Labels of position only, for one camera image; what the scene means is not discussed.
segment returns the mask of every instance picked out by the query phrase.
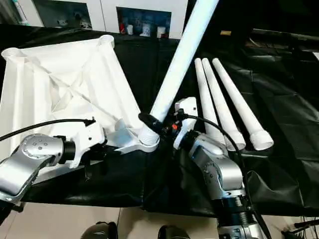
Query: black tablecloth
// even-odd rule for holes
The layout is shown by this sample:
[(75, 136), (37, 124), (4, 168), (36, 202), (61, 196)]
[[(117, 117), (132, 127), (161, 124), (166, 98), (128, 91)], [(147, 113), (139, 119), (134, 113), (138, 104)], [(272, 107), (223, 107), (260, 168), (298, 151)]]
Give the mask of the black tablecloth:
[[(0, 50), (97, 38), (104, 32), (0, 25)], [(178, 41), (115, 36), (115, 53), (141, 111), (149, 112)], [(247, 103), (271, 134), (273, 148), (255, 152), (234, 106), (231, 112), (247, 142), (243, 151), (254, 203), (263, 214), (319, 214), (319, 62), (308, 52), (245, 48), (223, 40), (201, 44), (196, 57), (219, 57)], [(0, 62), (3, 78), (5, 61)], [(194, 64), (176, 100), (199, 92)], [(197, 130), (204, 130), (197, 123)], [(91, 166), (34, 185), (25, 201), (106, 207), (139, 206), (148, 211), (213, 216), (198, 170), (183, 151), (161, 141), (153, 153), (110, 156)]]

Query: black cable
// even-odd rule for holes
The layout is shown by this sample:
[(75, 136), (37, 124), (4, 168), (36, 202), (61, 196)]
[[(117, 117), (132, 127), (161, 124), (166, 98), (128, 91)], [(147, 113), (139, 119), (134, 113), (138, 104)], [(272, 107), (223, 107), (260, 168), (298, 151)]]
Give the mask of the black cable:
[(303, 236), (302, 236), (302, 239), (305, 239), (305, 236), (306, 236), (306, 229), (307, 228), (304, 228), (304, 230), (303, 230)]
[(292, 231), (292, 233), (301, 233), (301, 232), (304, 233), (305, 230), (308, 229), (308, 228), (309, 228), (309, 226), (307, 225), (307, 226), (304, 226), (304, 227), (302, 227), (302, 228), (299, 228), (299, 229), (297, 229), (297, 230)]
[(23, 132), (26, 132), (28, 130), (34, 129), (34, 128), (39, 128), (39, 127), (46, 126), (49, 124), (64, 123), (64, 122), (83, 122), (85, 124), (85, 126), (89, 126), (90, 124), (94, 123), (95, 120), (94, 119), (59, 119), (59, 120), (56, 119), (56, 120), (51, 120), (51, 121), (47, 121), (47, 122), (37, 123), (37, 124), (31, 125), (31, 126), (28, 126), (25, 128), (18, 129), (16, 131), (11, 132), (11, 133), (7, 133), (7, 134), (0, 137), (0, 141), (3, 141), (7, 138), (10, 138), (10, 137), (15, 136), (19, 133), (23, 133)]
[(315, 234), (316, 234), (316, 239), (319, 239), (319, 237), (318, 237), (318, 232), (317, 232), (317, 228), (316, 228), (315, 225), (314, 225), (314, 231), (315, 231)]
[(298, 233), (298, 234), (297, 234), (298, 237), (303, 238), (303, 237), (302, 237), (302, 231), (298, 231), (298, 232), (296, 232), (296, 233)]
[(218, 126), (217, 124), (215, 124), (214, 122), (208, 120), (208, 119), (205, 119), (205, 118), (201, 118), (201, 117), (198, 117), (198, 116), (191, 116), (191, 115), (187, 115), (187, 114), (184, 114), (183, 115), (185, 117), (185, 119), (196, 119), (196, 120), (201, 120), (205, 123), (208, 123), (210, 125), (212, 125), (213, 127), (215, 127), (216, 129), (218, 129), (224, 136), (227, 137), (227, 139), (231, 142), (231, 144), (234, 146), (235, 148), (235, 151), (236, 151), (236, 154), (238, 156), (238, 159), (240, 160), (241, 162), (241, 166), (242, 166), (242, 170), (243, 170), (243, 180), (244, 180), (244, 185), (245, 185), (245, 188), (246, 188), (246, 192), (247, 192), (247, 198), (248, 198), (248, 201), (249, 201), (249, 204), (250, 206), (252, 207), (252, 212), (254, 213), (255, 217), (256, 217), (256, 220), (257, 222), (259, 223), (259, 226), (260, 228), (263, 230), (266, 238), (268, 239), (271, 239), (271, 235), (270, 235), (270, 232), (269, 232), (269, 229), (264, 221), (264, 219), (262, 218), (262, 216), (257, 212), (257, 210), (255, 208), (253, 208), (253, 202), (252, 202), (252, 199), (251, 199), (251, 196), (250, 196), (250, 192), (249, 192), (249, 189), (248, 189), (248, 180), (247, 180), (247, 171), (246, 171), (246, 168), (245, 168), (245, 162), (244, 162), (244, 159), (241, 155), (241, 152), (239, 150), (239, 148), (237, 147), (235, 141), (232, 139), (232, 137), (220, 126)]

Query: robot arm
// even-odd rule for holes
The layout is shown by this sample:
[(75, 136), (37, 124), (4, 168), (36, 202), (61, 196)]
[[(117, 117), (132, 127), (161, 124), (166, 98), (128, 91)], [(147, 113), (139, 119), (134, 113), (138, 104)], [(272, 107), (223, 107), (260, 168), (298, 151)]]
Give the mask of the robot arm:
[(0, 163), (0, 200), (18, 203), (40, 169), (70, 160), (69, 167), (76, 168), (82, 155), (105, 139), (103, 128), (96, 122), (83, 128), (71, 140), (63, 136), (28, 135), (15, 152)]
[(139, 118), (164, 139), (171, 140), (174, 148), (186, 150), (190, 159), (201, 170), (218, 218), (220, 239), (263, 238), (259, 224), (248, 210), (242, 171), (228, 157), (224, 145), (206, 134), (192, 130), (194, 122), (183, 120), (181, 124), (177, 119), (172, 125), (163, 126), (151, 115), (141, 113)]

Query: white pvc pipe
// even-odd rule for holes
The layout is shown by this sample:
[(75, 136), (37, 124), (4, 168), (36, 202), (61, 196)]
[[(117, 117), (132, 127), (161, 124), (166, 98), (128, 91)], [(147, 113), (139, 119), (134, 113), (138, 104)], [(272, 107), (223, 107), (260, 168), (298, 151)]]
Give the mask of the white pvc pipe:
[(215, 58), (212, 62), (250, 134), (250, 141), (254, 145), (255, 149), (264, 150), (273, 146), (273, 139), (271, 138), (269, 133), (262, 128), (256, 116), (249, 108), (248, 104), (244, 100), (243, 96), (240, 94), (239, 90), (229, 77), (220, 61)]
[(21, 20), (22, 20), (21, 23), (27, 25), (27, 24), (28, 24), (28, 21), (27, 21), (25, 15), (24, 15), (24, 12), (23, 12), (23, 10), (22, 10), (22, 8), (21, 8), (19, 2), (18, 2), (17, 0), (13, 0), (13, 2), (14, 2), (14, 5), (15, 5), (15, 7), (16, 7), (18, 13), (19, 13), (19, 16), (21, 17)]
[[(194, 57), (219, 0), (197, 0), (183, 36), (156, 97), (151, 115), (163, 121)], [(146, 125), (139, 134), (145, 145), (154, 145), (159, 136)]]
[[(207, 58), (204, 58), (202, 60), (202, 63), (205, 70), (206, 77), (207, 77), (210, 92), (211, 92), (211, 95), (213, 96), (213, 101), (217, 110), (217, 114), (218, 114), (221, 126), (235, 141), (237, 147), (239, 149), (243, 149), (246, 146), (246, 142), (241, 132), (239, 132), (237, 129), (237, 126), (235, 124), (233, 116), (230, 113), (230, 110), (225, 101), (223, 93), (220, 90), (220, 87), (214, 75), (213, 69), (211, 68)], [(230, 151), (235, 150), (233, 144), (226, 137), (225, 137), (225, 142), (226, 142), (226, 146), (228, 150)]]
[[(195, 69), (196, 69), (196, 75), (197, 75), (201, 108), (203, 110), (203, 116), (204, 118), (214, 122), (215, 124), (218, 124), (214, 105), (210, 98), (209, 88), (207, 85), (203, 65), (199, 58), (195, 59)], [(205, 129), (206, 129), (206, 133), (212, 139), (225, 145), (224, 136), (218, 129), (216, 129), (215, 127), (211, 126), (208, 123), (205, 123)]]

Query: table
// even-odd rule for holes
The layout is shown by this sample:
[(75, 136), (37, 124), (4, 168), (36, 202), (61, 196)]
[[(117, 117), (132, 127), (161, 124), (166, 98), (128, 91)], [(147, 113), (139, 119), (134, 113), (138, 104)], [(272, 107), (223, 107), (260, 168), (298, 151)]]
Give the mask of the table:
[[(0, 25), (0, 32), (0, 50), (84, 40), (105, 34), (13, 25)], [(178, 41), (113, 35), (115, 53), (136, 101), (141, 111), (149, 112)], [(319, 97), (316, 74), (319, 61), (309, 52), (247, 48), (231, 41), (214, 45), (203, 43), (196, 57), (210, 60), (219, 57), (274, 139), (273, 148), (253, 151), (248, 132), (225, 94), (247, 142), (243, 156), (252, 199), (259, 211), (270, 215), (318, 215)], [(3, 79), (4, 68), (5, 61), (1, 59), (0, 79)], [(175, 99), (189, 96), (199, 99), (194, 64)], [(197, 123), (195, 129), (203, 131), (204, 127)], [(185, 152), (173, 153), (172, 146), (164, 141), (155, 152), (135, 151), (110, 156), (90, 169), (93, 176), (89, 181), (80, 169), (34, 185), (23, 200), (141, 207), (152, 212), (214, 216), (198, 170)]]

